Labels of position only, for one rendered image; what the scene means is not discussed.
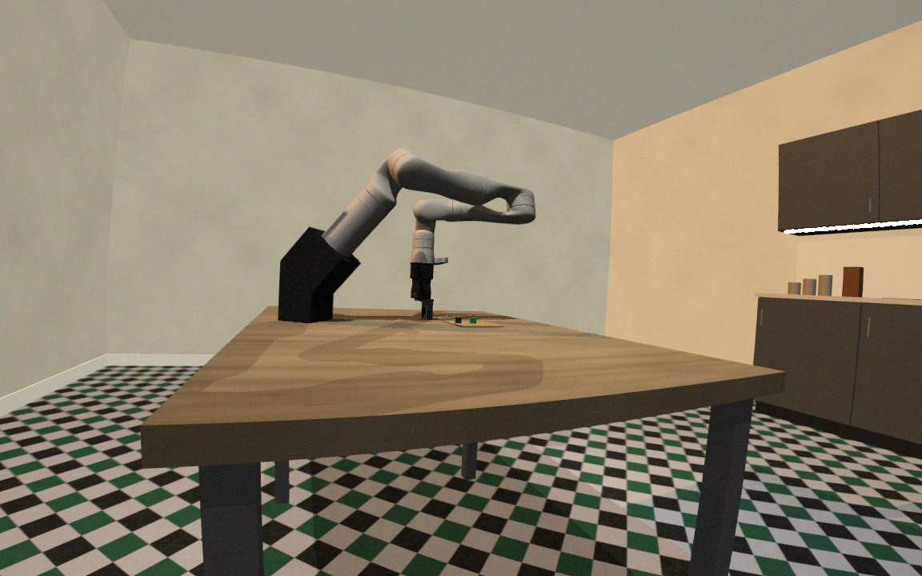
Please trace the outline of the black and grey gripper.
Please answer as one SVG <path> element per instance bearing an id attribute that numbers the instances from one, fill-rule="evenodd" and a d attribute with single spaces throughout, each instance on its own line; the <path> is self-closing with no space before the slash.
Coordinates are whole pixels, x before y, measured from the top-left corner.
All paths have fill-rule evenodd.
<path id="1" fill-rule="evenodd" d="M 434 262 L 435 261 L 435 262 Z M 411 276 L 412 292 L 411 298 L 422 302 L 421 318 L 432 318 L 433 299 L 431 299 L 431 279 L 433 278 L 433 266 L 445 265 L 449 258 L 433 258 L 433 249 L 424 247 L 412 248 Z"/>

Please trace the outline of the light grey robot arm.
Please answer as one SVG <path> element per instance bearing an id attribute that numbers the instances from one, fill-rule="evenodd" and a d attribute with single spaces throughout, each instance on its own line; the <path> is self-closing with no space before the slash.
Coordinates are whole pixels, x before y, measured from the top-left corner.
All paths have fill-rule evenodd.
<path id="1" fill-rule="evenodd" d="M 402 187 L 453 199 L 423 200 L 415 204 L 413 213 L 417 220 L 412 248 L 433 249 L 436 220 L 479 220 L 505 225 L 527 225 L 535 220 L 534 194 L 526 187 L 506 185 L 462 169 L 440 168 L 407 147 L 400 147 L 389 154 L 372 175 L 368 186 L 363 187 L 361 194 L 321 237 L 334 250 L 349 258 L 394 209 Z M 496 198 L 507 201 L 507 212 L 483 206 Z"/>

